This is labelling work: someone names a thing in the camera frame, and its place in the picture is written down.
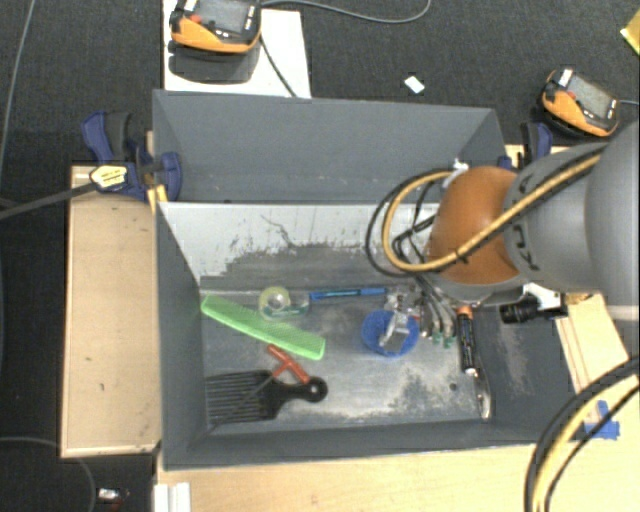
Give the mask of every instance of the gray bin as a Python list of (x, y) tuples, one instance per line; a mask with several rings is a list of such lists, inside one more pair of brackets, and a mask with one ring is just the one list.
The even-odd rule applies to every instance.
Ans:
[(391, 284), (362, 251), (376, 202), (456, 157), (495, 163), (504, 146), (488, 109), (160, 91), (154, 136), (157, 154), (180, 153), (185, 179), (180, 202), (157, 216), (166, 469), (527, 443), (572, 395), (553, 324), (504, 326), (487, 309), (476, 331), (494, 414), (483, 422), (457, 347), (373, 354), (359, 325), (382, 300), (342, 299), (300, 320), (327, 338), (321, 361), (297, 358), (327, 381), (323, 402), (204, 435), (204, 379), (276, 363), (264, 343), (202, 315), (203, 293)]

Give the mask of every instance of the gray carpet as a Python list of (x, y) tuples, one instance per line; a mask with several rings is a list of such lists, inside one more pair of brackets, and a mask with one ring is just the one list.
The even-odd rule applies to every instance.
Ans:
[[(335, 0), (380, 16), (419, 10), (422, 0)], [(150, 93), (161, 85), (161, 2), (39, 0), (14, 100), (2, 196), (27, 201), (62, 190), (73, 161), (89, 157), (78, 125), (97, 109), (134, 114), (151, 128)], [(0, 17), (0, 115), (28, 2)], [(636, 0), (433, 0), (409, 25), (382, 26), (303, 8), (316, 97), (489, 106), (507, 142), (556, 66), (572, 65), (621, 98), (638, 99), (638, 57), (618, 31)], [(425, 83), (419, 96), (403, 85)], [(623, 112), (624, 122), (637, 116)], [(563, 137), (558, 143), (574, 143)], [(0, 436), (58, 437), (65, 285), (65, 208), (0, 225), (5, 357)], [(128, 489), (122, 510), (149, 509), (150, 457), (90, 461), (97, 485)], [(0, 445), (0, 512), (84, 510), (81, 470), (51, 449)], [(108, 510), (106, 506), (96, 510)]]

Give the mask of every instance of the blue tape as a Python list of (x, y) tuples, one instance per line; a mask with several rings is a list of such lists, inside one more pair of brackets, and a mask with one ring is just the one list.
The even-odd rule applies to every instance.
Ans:
[[(600, 416), (605, 416), (609, 412), (609, 406), (607, 402), (604, 400), (598, 400), (598, 412)], [(595, 423), (585, 423), (584, 428), (587, 433), (591, 432), (595, 428)], [(611, 439), (615, 441), (620, 437), (620, 422), (609, 420), (607, 421), (602, 428), (595, 434), (593, 437), (598, 437), (600, 439)]]

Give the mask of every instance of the yellow cable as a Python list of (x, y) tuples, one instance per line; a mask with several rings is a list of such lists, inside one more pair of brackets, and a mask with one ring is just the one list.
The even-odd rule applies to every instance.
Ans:
[(441, 172), (432, 174), (429, 176), (425, 176), (409, 185), (407, 185), (404, 189), (400, 191), (400, 193), (391, 201), (389, 204), (388, 212), (385, 216), (384, 223), (382, 225), (382, 249), (384, 251), (385, 256), (391, 262), (391, 264), (399, 268), (401, 270), (407, 270), (410, 272), (433, 272), (435, 270), (439, 270), (440, 268), (454, 263), (459, 259), (459, 255), (464, 255), (468, 253), (470, 250), (475, 248), (479, 243), (481, 243), (485, 238), (487, 238), (494, 231), (497, 231), (506, 223), (508, 223), (511, 219), (516, 217), (520, 212), (531, 206), (535, 203), (540, 197), (544, 194), (550, 192), (555, 187), (560, 185), (561, 183), (578, 176), (583, 173), (590, 167), (592, 167), (598, 160), (600, 159), (600, 155), (592, 156), (579, 164), (570, 167), (566, 171), (559, 173), (557, 176), (554, 176), (550, 180), (546, 181), (542, 185), (535, 188), (532, 192), (524, 196), (520, 201), (514, 204), (511, 208), (504, 211), (502, 215), (500, 215), (497, 219), (495, 219), (491, 224), (489, 224), (486, 228), (481, 230), (479, 233), (472, 236), (467, 242), (462, 244), (456, 250), (450, 252), (449, 254), (438, 258), (434, 261), (428, 261), (426, 263), (407, 263), (400, 260), (393, 252), (391, 245), (389, 243), (390, 232), (391, 232), (391, 223), (393, 221), (393, 217), (396, 213), (396, 210), (402, 203), (402, 200), (407, 197), (411, 192), (415, 189), (424, 185), (425, 183), (429, 183), (431, 181), (439, 180), (442, 178), (446, 178), (451, 173), (450, 172)]
[(533, 495), (532, 495), (532, 505), (534, 512), (544, 510), (544, 499), (546, 495), (546, 489), (549, 487), (552, 476), (551, 470), (554, 467), (558, 467), (557, 464), (554, 464), (555, 461), (558, 460), (560, 456), (560, 452), (562, 448), (565, 446), (567, 441), (571, 439), (573, 434), (578, 430), (580, 424), (584, 421), (584, 419), (589, 415), (589, 413), (593, 410), (593, 408), (598, 403), (600, 395), (607, 391), (606, 389), (602, 392), (598, 393), (591, 400), (589, 400), (586, 404), (584, 404), (578, 412), (567, 422), (565, 428), (558, 434), (558, 437), (555, 439), (553, 444), (549, 447), (548, 455), (542, 462), (541, 468), (538, 470), (538, 476), (536, 478), (536, 482), (533, 486)]

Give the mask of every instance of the black comb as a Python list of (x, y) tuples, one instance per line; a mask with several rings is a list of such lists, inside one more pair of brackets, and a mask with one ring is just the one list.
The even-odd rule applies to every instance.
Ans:
[(226, 423), (272, 420), (289, 400), (320, 402), (327, 392), (326, 382), (319, 377), (304, 384), (284, 384), (267, 370), (208, 377), (207, 429), (211, 433)]

